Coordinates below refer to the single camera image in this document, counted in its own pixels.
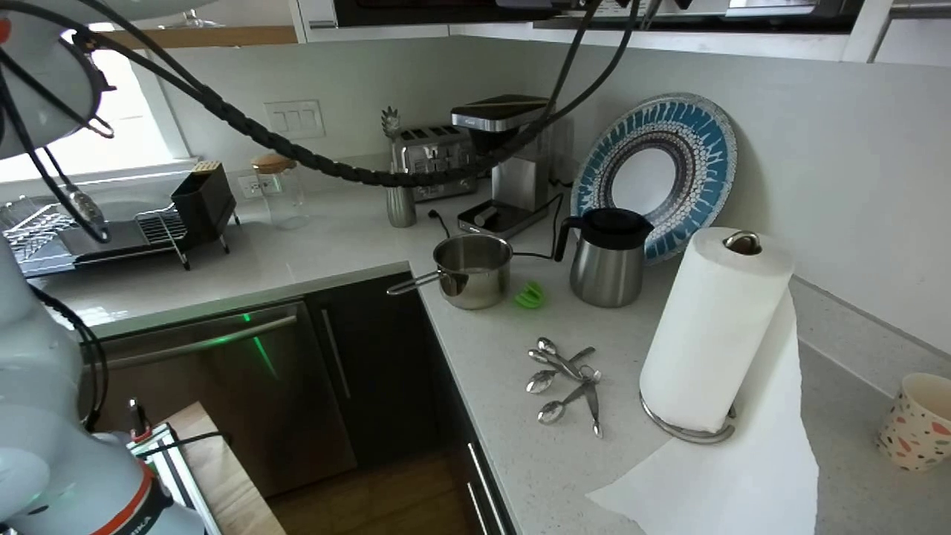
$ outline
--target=white countertop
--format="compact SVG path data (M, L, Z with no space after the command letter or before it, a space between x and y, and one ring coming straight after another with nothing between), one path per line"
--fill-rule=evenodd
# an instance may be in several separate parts
M453 224L480 199L422 206L410 230L386 224L385 192L371 189L318 192L310 199L313 217L298 230L272 230L255 206L242 206L245 227L230 230L230 255L212 244L193 252L193 272L181 272L172 255L159 255L44 279L44 290L74 306L102 337L116 337L380 273L428 273L444 230L425 211L440 208ZM514 238L514 249L548 252L548 238L550 224L538 224ZM585 495L616 483L670 441L642 417L637 374L673 278L673 266L649 269L642 299L628 310L585 306L569 290L569 261L527 255L512 261L512 290L527 279L541 282L550 296L541 313L512 303L463 313L446 303L438 285L422 290L435 333L521 533L640 533L637 524L599 510ZM536 422L548 398L566 395L566 388L544 398L523 394L527 377L538 370L527 349L538 337L555 339L566 355L599 349L591 367L604 373L599 394L606 437L591 435L584 404L575 404L555 426ZM908 475L870 446L890 398L805 345L804 377L804 417L821 462L817 533L949 533L951 466Z

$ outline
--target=window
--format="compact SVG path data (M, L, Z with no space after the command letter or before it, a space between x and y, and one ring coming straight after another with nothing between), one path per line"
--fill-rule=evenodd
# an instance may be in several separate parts
M113 125L116 137L105 140L96 132L77 132L50 144L62 169L74 178L187 162L187 147L156 76L136 71L113 50L96 50L93 61L110 87L116 87L102 95L99 107L99 116ZM40 178L28 156L0 162L0 183L23 178Z

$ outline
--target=coffee maker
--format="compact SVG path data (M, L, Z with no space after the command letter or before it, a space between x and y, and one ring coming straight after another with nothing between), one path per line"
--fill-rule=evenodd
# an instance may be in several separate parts
M538 120L548 98L500 95L453 107L453 125L471 132L477 156L505 147L523 125ZM552 148L541 134L490 169L490 199L459 214L472 235L512 238L541 221L550 206Z

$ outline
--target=white wall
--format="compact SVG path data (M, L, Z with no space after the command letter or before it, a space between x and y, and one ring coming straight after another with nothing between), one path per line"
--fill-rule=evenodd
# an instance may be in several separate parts
M237 107L315 95L330 156L386 153L379 111L446 120L496 93L548 93L566 49L500 43L321 44L178 55ZM606 62L584 50L566 95ZM833 65L628 55L575 116L576 162L637 101L657 93L714 98L738 125L740 174L723 224L783 238L801 278L869 315L951 352L951 68ZM178 105L200 153L249 157L226 128Z

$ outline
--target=paper towel roll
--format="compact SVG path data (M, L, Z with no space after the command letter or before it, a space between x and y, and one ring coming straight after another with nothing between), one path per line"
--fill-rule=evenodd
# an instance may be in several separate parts
M738 230L692 235L662 306L640 389L670 426L716 435L793 278L793 260L769 238L734 252Z

